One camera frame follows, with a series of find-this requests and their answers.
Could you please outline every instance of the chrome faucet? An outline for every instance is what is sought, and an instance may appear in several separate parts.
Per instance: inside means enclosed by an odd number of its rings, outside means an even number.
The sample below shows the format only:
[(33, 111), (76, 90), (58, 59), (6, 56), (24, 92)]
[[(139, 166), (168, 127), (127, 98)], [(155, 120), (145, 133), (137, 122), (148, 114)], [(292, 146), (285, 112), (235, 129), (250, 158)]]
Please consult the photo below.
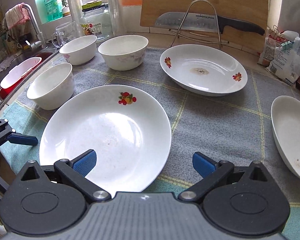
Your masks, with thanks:
[[(34, 17), (34, 14), (33, 14), (31, 6), (28, 5), (28, 4), (26, 4), (26, 3), (24, 3), (22, 5), (22, 7), (28, 11), (29, 16), (30, 16), (30, 20), (32, 22), (32, 25), (34, 27), (34, 30), (35, 30), (35, 33), (36, 33), (36, 36), (37, 36), (37, 39), (38, 39), (37, 41), (35, 41), (32, 44), (30, 44), (28, 41), (26, 41), (26, 43), (31, 48), (31, 50), (45, 49), (45, 48), (47, 48), (48, 46), (46, 44), (46, 41), (44, 40), (42, 31), (40, 31), (40, 29), (39, 29), (37, 20)], [(2, 29), (4, 29), (4, 23), (5, 22), (6, 22), (6, 18), (4, 18), (3, 21), (2, 21)]]

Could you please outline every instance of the glass cup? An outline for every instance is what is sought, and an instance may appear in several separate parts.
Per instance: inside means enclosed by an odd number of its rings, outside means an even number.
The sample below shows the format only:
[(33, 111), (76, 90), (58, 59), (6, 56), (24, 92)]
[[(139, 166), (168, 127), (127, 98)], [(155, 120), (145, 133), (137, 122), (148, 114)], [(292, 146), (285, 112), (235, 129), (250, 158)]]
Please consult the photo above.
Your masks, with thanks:
[(59, 25), (56, 28), (56, 31), (52, 34), (51, 39), (52, 43), (56, 48), (61, 48), (63, 45), (65, 45), (67, 42), (72, 41), (76, 38), (78, 38), (78, 32), (75, 22), (67, 22), (64, 24)]

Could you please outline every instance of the plate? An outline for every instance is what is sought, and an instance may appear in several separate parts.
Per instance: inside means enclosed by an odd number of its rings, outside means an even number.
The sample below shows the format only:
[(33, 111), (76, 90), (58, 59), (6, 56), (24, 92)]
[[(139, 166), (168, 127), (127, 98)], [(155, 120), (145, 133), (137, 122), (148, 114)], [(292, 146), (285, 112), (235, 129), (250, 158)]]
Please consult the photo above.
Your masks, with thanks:
[(39, 158), (41, 165), (52, 165), (95, 150), (97, 164), (86, 178), (113, 197), (149, 186), (170, 145), (170, 122), (155, 98), (134, 87), (106, 85), (80, 93), (56, 111), (44, 129)]
[(184, 44), (167, 49), (160, 65), (178, 85), (193, 93), (218, 97), (237, 92), (248, 81), (244, 67), (221, 50)]
[(300, 178), (300, 101), (277, 97), (271, 106), (274, 141), (287, 167)]

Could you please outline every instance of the black knife handle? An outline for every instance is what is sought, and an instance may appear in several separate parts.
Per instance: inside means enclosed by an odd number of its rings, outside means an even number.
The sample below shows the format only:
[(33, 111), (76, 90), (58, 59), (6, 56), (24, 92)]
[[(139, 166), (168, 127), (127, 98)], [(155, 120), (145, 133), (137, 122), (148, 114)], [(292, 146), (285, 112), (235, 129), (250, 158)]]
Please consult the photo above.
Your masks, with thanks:
[(221, 34), (223, 34), (223, 30), (225, 26), (233, 27), (239, 31), (258, 33), (261, 36), (263, 36), (266, 32), (259, 25), (247, 21), (218, 16), (218, 22), (219, 22), (219, 30)]

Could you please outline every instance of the cutting board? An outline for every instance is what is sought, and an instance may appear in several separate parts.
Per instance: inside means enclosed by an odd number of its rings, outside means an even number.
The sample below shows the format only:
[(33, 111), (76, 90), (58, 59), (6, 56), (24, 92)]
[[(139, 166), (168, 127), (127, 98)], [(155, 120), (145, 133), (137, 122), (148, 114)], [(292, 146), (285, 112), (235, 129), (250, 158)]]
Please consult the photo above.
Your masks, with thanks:
[[(140, 25), (152, 27), (156, 19), (166, 12), (186, 12), (193, 0), (143, 0)], [(264, 30), (267, 27), (268, 0), (208, 0), (216, 8), (217, 14), (229, 18), (249, 21), (261, 26)], [(213, 8), (205, 2), (195, 3), (190, 12), (202, 14), (214, 14)], [(214, 33), (203, 33), (215, 36)], [(247, 33), (226, 26), (221, 38), (240, 44), (247, 48), (262, 52), (265, 35)]]

